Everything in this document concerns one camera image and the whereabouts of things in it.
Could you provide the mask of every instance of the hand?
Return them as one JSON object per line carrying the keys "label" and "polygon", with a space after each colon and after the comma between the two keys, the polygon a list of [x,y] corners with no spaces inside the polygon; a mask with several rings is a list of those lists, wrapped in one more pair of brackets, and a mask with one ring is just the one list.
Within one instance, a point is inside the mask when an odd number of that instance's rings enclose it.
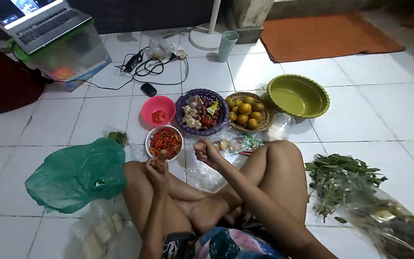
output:
{"label": "hand", "polygon": [[198,142],[194,145],[194,151],[197,157],[197,160],[206,163],[211,168],[221,172],[222,163],[226,159],[220,154],[220,151],[216,146],[214,146],[208,139],[201,138]]}
{"label": "hand", "polygon": [[[156,162],[156,166],[153,167],[151,162]],[[157,158],[146,161],[146,178],[153,186],[155,197],[164,197],[169,194],[169,174],[168,163]]]}

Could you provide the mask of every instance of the laptop screen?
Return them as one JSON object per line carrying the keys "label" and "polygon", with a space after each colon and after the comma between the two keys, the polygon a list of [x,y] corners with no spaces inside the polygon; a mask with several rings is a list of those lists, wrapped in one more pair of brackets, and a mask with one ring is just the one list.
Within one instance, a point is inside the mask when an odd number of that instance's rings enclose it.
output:
{"label": "laptop screen", "polygon": [[63,0],[0,0],[0,23],[10,29]]}

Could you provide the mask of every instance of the red bag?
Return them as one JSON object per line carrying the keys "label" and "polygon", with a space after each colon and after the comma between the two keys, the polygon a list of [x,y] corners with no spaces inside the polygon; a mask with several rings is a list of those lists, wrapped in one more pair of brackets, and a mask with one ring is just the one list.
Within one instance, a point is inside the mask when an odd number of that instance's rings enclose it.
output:
{"label": "red bag", "polygon": [[0,52],[0,113],[34,103],[44,85],[39,70],[31,70]]}

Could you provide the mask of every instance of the black cable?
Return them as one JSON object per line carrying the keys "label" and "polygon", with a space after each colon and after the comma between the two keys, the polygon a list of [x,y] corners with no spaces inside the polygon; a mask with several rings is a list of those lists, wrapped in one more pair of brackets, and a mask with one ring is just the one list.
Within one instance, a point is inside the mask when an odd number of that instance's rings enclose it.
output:
{"label": "black cable", "polygon": [[[144,81],[140,81],[140,80],[138,80],[138,79],[135,79],[135,76],[145,77],[145,76],[150,75],[150,74],[154,74],[154,75],[160,75],[160,74],[162,74],[162,72],[164,72],[164,65],[168,64],[169,62],[171,62],[171,61],[172,61],[174,58],[176,58],[177,56],[175,56],[175,54],[172,54],[172,56],[170,56],[170,59],[169,59],[167,62],[165,62],[165,63],[164,63],[164,62],[162,62],[160,59],[149,59],[149,60],[147,60],[147,61],[145,61],[145,62],[143,62],[143,63],[139,64],[139,65],[135,68],[135,73],[134,73],[134,74],[132,74],[132,73],[129,73],[129,72],[127,72],[127,71],[125,71],[125,70],[123,69],[123,67],[125,66],[125,63],[126,63],[126,58],[127,58],[127,56],[129,56],[129,55],[137,55],[137,54],[134,54],[134,53],[129,53],[129,54],[127,54],[127,55],[125,55],[125,56],[124,56],[124,61],[122,62],[122,65],[115,65],[115,67],[117,67],[117,68],[119,68],[119,69],[120,69],[121,73],[126,72],[127,74],[130,74],[130,75],[132,76],[132,79],[131,79],[131,80],[127,81],[125,84],[121,85],[121,87],[119,87],[119,88],[108,88],[108,87],[101,87],[101,86],[98,86],[98,85],[96,85],[96,84],[94,84],[94,83],[92,83],[92,82],[89,82],[89,81],[87,81],[87,80],[82,80],[82,79],[75,79],[75,80],[70,80],[70,81],[58,81],[58,80],[55,80],[55,81],[56,81],[56,82],[63,82],[63,83],[68,83],[68,82],[76,82],[76,81],[83,81],[83,82],[87,82],[87,83],[92,84],[92,85],[94,85],[94,86],[96,86],[96,87],[98,87],[98,88],[101,88],[101,89],[119,90],[119,89],[123,88],[126,84],[128,84],[128,83],[132,82],[132,80],[135,80],[136,82],[140,82],[140,83],[151,83],[151,84],[157,84],[157,85],[178,85],[178,84],[182,84],[182,83],[184,83],[184,82],[188,79],[188,74],[189,74],[189,71],[190,71],[190,67],[189,67],[188,59],[184,59],[184,60],[186,61],[186,76],[185,76],[185,79],[184,79],[184,80],[182,80],[180,83],[158,83],[158,82],[144,82]],[[158,61],[158,63],[156,63],[156,64],[155,64],[155,65],[154,65],[151,69],[149,69],[149,68],[147,68],[147,67],[146,67],[146,65],[147,65],[150,61],[152,61],[152,60],[157,60],[157,61]],[[141,74],[139,74],[139,73],[138,73],[138,70],[139,70],[142,66],[143,66],[143,69],[141,69],[140,71],[143,71],[143,70],[146,70],[146,71],[147,71],[147,73],[146,73],[146,74],[143,74],[143,75],[141,75]],[[158,67],[158,66],[161,66],[161,67],[162,67],[162,70],[161,70],[160,72],[155,72],[155,71],[154,71],[154,69],[155,69],[156,67]]]}

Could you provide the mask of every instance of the computer mouse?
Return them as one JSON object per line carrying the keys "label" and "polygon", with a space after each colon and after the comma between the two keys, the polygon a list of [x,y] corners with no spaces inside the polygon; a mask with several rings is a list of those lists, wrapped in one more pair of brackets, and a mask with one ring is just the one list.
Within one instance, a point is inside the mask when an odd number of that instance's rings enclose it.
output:
{"label": "computer mouse", "polygon": [[140,87],[140,89],[144,94],[146,94],[149,97],[153,97],[157,94],[156,88],[154,88],[154,86],[150,85],[149,83],[144,83]]}

